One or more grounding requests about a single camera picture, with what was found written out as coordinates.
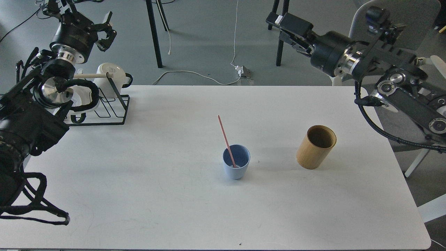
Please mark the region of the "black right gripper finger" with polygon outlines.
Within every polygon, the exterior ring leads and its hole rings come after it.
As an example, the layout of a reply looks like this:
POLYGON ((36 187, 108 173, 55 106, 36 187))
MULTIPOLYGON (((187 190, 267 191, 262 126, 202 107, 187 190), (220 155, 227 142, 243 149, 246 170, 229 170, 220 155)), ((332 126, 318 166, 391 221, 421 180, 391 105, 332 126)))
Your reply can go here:
POLYGON ((308 37, 309 32, 311 32, 314 27, 309 21, 294 16, 291 13, 286 13, 284 15, 269 13, 266 22, 282 31, 303 39, 308 37))
POLYGON ((298 38, 297 36, 285 31, 280 32, 279 39, 284 43, 289 44, 293 49, 296 50, 296 52, 305 55, 306 57, 311 57, 312 45, 305 40, 302 40, 301 38, 298 38))

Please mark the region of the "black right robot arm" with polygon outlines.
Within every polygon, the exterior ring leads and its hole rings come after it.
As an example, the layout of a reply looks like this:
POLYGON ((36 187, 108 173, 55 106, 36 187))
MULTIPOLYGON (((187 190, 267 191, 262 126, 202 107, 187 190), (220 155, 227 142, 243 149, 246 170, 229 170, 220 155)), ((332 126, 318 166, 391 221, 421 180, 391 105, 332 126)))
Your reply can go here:
POLYGON ((280 40, 310 58, 313 67, 330 77, 351 76, 355 81, 355 103, 368 124, 380 135, 428 150, 445 152, 445 92, 427 83, 416 55, 397 48, 402 25, 389 20, 386 9, 371 6, 366 12, 371 41, 355 41, 335 31, 313 32, 313 24, 290 13, 269 13, 266 22, 280 30, 280 40), (364 106, 385 106, 406 114, 435 141, 425 145, 398 138, 379 128, 364 106))

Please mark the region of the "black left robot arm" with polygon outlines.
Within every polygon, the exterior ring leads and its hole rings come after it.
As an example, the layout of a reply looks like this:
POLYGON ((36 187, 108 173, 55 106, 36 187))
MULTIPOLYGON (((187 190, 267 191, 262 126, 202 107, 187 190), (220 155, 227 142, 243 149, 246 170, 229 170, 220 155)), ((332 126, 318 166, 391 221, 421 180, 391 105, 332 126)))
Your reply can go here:
POLYGON ((72 4, 64 13, 58 7, 46 7, 44 13, 60 22, 50 50, 35 49, 23 67, 33 70, 21 74, 17 68, 16 85, 1 97, 1 218, 25 219, 26 213, 46 211, 62 221, 27 220, 67 225, 69 214, 44 198, 46 176, 26 173, 24 160, 59 142, 69 130, 64 122, 69 111, 83 112, 99 103, 99 88, 75 78, 75 64, 88 60, 94 44, 106 51, 117 33, 110 24, 112 12, 101 24, 72 4))

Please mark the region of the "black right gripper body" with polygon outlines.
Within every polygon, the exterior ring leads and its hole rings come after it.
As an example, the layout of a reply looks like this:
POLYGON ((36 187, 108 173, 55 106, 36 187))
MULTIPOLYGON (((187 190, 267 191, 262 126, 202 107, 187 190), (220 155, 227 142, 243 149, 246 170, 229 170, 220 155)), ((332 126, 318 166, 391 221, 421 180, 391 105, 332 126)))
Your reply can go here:
POLYGON ((310 64, 331 77, 335 77, 339 59, 346 48, 354 43, 351 38, 335 31, 318 36, 314 43, 314 52, 310 57, 310 64))

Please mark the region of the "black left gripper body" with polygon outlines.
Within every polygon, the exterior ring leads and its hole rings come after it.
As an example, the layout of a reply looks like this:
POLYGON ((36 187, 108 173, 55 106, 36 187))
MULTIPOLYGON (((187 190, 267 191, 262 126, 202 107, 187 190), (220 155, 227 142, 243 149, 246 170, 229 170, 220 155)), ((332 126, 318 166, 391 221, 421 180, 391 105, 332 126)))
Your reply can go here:
POLYGON ((94 24, 88 18, 63 17, 50 43, 51 51, 76 51, 76 64, 86 63, 98 36, 87 27, 94 24))

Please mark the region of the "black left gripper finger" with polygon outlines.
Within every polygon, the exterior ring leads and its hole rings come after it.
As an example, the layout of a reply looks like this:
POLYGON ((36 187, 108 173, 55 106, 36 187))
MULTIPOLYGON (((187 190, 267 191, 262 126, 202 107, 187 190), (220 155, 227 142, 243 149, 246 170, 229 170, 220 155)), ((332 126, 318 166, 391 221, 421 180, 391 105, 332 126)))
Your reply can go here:
POLYGON ((113 16, 112 11, 109 11, 108 13, 106 13, 102 23, 92 25, 92 31, 94 31, 94 32, 113 32, 113 26, 110 23, 112 16, 113 16))
POLYGON ((105 33, 106 33, 105 38, 101 38, 96 41, 96 46, 102 52, 105 52, 106 50, 108 50, 110 48, 110 46, 113 44, 113 41, 117 35, 117 32, 114 29, 105 30, 105 33))

